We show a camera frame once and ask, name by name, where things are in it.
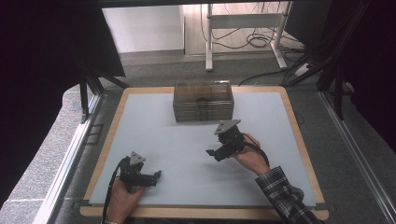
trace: hand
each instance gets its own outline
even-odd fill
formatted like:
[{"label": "hand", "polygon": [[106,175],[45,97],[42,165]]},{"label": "hand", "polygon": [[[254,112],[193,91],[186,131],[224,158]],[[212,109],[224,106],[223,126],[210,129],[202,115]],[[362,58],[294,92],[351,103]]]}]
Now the hand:
[{"label": "hand", "polygon": [[145,187],[140,187],[136,193],[130,194],[125,184],[116,178],[111,190],[110,203],[108,205],[107,220],[123,223],[137,207],[137,202],[145,191]]},{"label": "hand", "polygon": [[[244,135],[246,142],[260,147],[260,142],[257,141],[254,137],[252,137],[248,133],[244,133]],[[234,153],[232,157],[256,175],[263,175],[271,170],[262,155],[260,155],[258,151],[251,147],[244,147],[241,152]]]}]

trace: wall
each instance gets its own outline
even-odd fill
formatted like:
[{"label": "wall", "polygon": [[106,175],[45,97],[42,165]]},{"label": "wall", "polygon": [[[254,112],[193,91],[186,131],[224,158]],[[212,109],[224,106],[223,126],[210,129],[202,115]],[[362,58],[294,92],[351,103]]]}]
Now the wall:
[{"label": "wall", "polygon": [[119,53],[183,49],[182,6],[104,8]]}]

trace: plaid sleeve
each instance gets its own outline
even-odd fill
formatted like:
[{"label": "plaid sleeve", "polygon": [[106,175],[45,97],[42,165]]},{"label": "plaid sleeve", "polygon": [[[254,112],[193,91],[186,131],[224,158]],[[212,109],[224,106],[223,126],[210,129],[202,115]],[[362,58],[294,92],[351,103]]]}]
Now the plaid sleeve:
[{"label": "plaid sleeve", "polygon": [[303,191],[289,183],[280,166],[257,177],[256,182],[287,223],[322,223],[305,207]]}]

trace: wooden frame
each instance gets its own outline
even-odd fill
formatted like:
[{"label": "wooden frame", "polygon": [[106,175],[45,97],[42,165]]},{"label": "wooden frame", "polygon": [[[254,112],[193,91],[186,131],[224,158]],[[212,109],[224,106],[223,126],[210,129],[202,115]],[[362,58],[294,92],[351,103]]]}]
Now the wooden frame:
[{"label": "wooden frame", "polygon": [[[93,189],[104,168],[108,152],[111,148],[114,135],[120,123],[120,118],[125,107],[129,94],[147,94],[147,93],[173,93],[173,87],[156,87],[156,88],[128,88],[124,91],[114,119],[111,123],[110,130],[107,134],[106,141],[103,145],[102,152],[96,163],[95,170],[92,174],[90,185],[87,188],[84,200],[89,200],[92,196]],[[314,193],[317,204],[323,204],[324,199],[321,193],[317,177],[306,151],[304,139],[300,133],[298,123],[294,117],[289,97],[286,90],[282,87],[233,87],[233,92],[279,92],[285,106],[290,126],[293,130],[294,138],[300,150],[303,164],[310,180],[310,185]],[[86,217],[100,217],[103,212],[102,206],[81,206],[80,213]],[[321,220],[329,217],[328,210],[315,210],[312,212]],[[273,208],[204,208],[204,207],[137,207],[131,214],[132,217],[166,217],[166,218],[226,218],[226,219],[262,219],[262,220],[280,220],[279,215]]]}]

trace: clear plastic container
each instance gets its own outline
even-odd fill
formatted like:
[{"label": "clear plastic container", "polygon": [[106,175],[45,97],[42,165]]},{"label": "clear plastic container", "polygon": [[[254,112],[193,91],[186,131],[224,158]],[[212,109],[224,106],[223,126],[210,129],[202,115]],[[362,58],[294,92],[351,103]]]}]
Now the clear plastic container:
[{"label": "clear plastic container", "polygon": [[177,122],[232,119],[230,82],[176,83],[173,106]]}]

